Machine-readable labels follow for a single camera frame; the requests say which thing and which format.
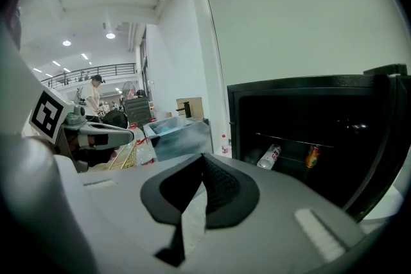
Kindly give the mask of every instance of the can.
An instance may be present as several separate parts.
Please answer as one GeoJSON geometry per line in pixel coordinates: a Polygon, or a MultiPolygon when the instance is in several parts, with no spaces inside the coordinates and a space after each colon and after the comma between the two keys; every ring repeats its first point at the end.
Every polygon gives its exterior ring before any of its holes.
{"type": "Polygon", "coordinates": [[[271,170],[281,153],[280,145],[273,144],[258,161],[257,167],[271,170]]]}
{"type": "Polygon", "coordinates": [[[306,157],[306,166],[312,168],[317,164],[321,154],[321,148],[318,145],[311,145],[306,157]]]}

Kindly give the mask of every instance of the white panel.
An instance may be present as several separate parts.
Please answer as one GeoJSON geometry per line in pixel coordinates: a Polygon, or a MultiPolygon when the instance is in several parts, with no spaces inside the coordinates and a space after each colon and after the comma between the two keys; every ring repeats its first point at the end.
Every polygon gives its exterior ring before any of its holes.
{"type": "Polygon", "coordinates": [[[411,67],[393,0],[209,0],[226,85],[411,67]]]}

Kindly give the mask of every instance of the plastic bottle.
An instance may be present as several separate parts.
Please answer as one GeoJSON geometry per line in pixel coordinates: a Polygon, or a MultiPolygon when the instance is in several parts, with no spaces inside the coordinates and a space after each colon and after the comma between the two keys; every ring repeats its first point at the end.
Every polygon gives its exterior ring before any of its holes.
{"type": "Polygon", "coordinates": [[[223,154],[227,154],[229,152],[229,141],[225,135],[222,137],[221,151],[223,154]]]}
{"type": "Polygon", "coordinates": [[[145,135],[143,131],[137,127],[137,123],[130,123],[130,126],[128,127],[129,130],[131,130],[134,134],[134,140],[143,140],[145,138],[145,135]]]}
{"type": "Polygon", "coordinates": [[[280,152],[281,147],[279,145],[271,145],[267,152],[265,152],[263,157],[258,161],[257,167],[271,170],[271,168],[273,168],[275,162],[277,161],[280,152]]]}
{"type": "Polygon", "coordinates": [[[154,163],[152,146],[148,143],[149,139],[144,138],[137,140],[137,165],[144,166],[154,163]]]}

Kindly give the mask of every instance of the refrigerator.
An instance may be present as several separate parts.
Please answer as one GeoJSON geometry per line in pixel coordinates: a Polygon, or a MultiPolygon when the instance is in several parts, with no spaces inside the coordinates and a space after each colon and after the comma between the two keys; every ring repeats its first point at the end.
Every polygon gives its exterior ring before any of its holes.
{"type": "Polygon", "coordinates": [[[405,65],[242,83],[227,92],[233,158],[255,166],[279,145],[271,170],[304,182],[357,221],[392,185],[410,148],[405,65]],[[311,146],[320,156],[308,168],[311,146]]]}

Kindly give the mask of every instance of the railing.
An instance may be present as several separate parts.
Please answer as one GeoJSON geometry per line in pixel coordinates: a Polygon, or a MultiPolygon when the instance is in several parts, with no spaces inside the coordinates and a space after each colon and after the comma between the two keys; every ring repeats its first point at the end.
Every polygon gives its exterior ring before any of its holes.
{"type": "Polygon", "coordinates": [[[67,86],[72,83],[82,82],[90,80],[92,76],[99,74],[105,80],[111,76],[121,76],[124,74],[136,73],[136,64],[116,64],[116,65],[104,65],[96,67],[88,67],[82,70],[71,71],[67,73],[59,74],[52,78],[42,80],[42,84],[51,88],[59,88],[67,86]]]}

